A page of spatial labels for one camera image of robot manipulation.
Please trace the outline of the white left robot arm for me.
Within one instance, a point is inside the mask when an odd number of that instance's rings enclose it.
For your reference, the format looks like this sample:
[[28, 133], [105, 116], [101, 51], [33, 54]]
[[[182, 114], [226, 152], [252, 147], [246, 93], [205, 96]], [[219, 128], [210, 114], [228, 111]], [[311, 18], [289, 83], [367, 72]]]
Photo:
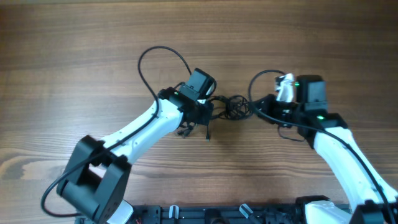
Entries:
[[172, 87], [161, 90], [151, 107], [124, 128], [100, 140], [80, 139], [57, 194], [93, 223], [129, 223], [134, 209], [123, 197], [132, 165], [183, 123], [208, 125], [213, 108]]

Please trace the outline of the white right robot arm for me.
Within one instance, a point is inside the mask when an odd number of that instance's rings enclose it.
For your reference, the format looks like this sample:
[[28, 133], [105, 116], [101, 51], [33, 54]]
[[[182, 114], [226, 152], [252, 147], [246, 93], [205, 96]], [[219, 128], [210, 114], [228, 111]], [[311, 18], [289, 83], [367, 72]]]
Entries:
[[327, 111], [325, 96], [304, 93], [292, 102], [268, 95], [250, 105], [270, 123], [296, 126], [329, 165], [349, 200], [350, 213], [328, 198], [302, 197], [302, 223], [397, 223], [397, 190], [366, 159], [342, 117]]

